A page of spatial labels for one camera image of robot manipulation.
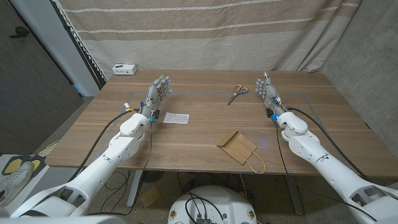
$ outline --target scissors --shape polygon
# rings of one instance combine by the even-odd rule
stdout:
[[[245,94],[247,93],[249,90],[244,87],[242,88],[242,85],[236,85],[235,89],[234,89],[234,94],[232,95],[231,99],[228,102],[228,105],[231,104],[231,102],[235,99],[235,97],[237,97],[240,94]]]

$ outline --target shoe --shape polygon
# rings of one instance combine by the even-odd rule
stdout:
[[[24,162],[10,176],[0,180],[0,207],[5,207],[21,192],[33,173],[32,162]]]

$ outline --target striped curtain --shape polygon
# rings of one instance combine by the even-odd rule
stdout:
[[[105,75],[158,70],[314,71],[361,0],[59,0]]]

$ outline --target floor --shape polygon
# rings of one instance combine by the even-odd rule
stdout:
[[[93,98],[83,98],[84,103],[35,151],[40,152],[50,143],[59,140],[67,132],[77,117],[90,104]],[[128,170],[118,170],[125,176]],[[196,173],[179,173],[182,185],[185,186],[194,179]],[[124,185],[120,190],[108,190],[103,187],[93,199],[88,214],[99,212],[129,213],[131,210],[126,206],[127,194],[130,188],[134,171],[131,172],[127,189]],[[305,215],[298,216],[294,213],[285,179],[281,175],[242,175],[246,190],[249,192],[249,201],[255,208],[257,219],[261,223],[357,223],[352,214],[338,202],[327,198],[319,197],[306,190],[300,190]],[[120,173],[114,173],[107,181],[109,188],[120,187],[125,182]],[[305,189],[322,193],[329,197],[339,198],[338,194],[324,181],[318,177],[296,177],[297,183]],[[398,180],[394,179],[373,179],[373,182],[398,189]],[[242,187],[236,174],[200,174],[195,179],[194,186],[199,185],[224,185],[235,191],[241,191]],[[167,223],[169,209],[180,196],[180,186],[176,172],[164,172],[164,176],[155,183],[143,183],[139,195],[145,193],[152,186],[156,186],[162,195],[161,199],[140,212],[131,212],[129,215],[120,216],[126,223]]]

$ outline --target white robot body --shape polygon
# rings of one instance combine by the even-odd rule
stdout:
[[[224,216],[224,223],[244,223],[244,224],[256,224],[257,219],[254,213],[252,205],[240,194],[235,191],[228,189],[226,187],[208,185],[197,187],[190,191],[190,194],[182,195],[177,201],[174,202],[170,209],[168,224],[188,224],[192,223],[190,217],[187,215],[185,210],[185,204],[190,198],[195,198],[197,195],[201,198],[209,200],[213,203],[221,215]],[[195,221],[198,218],[198,209],[201,213],[201,218],[205,219],[205,209],[203,208],[202,201],[200,199],[195,199],[198,208],[193,203],[193,200],[187,203],[187,210],[191,217]],[[201,221],[198,223],[223,223],[219,213],[216,208],[210,203],[203,201],[207,211],[207,219],[210,221]]]

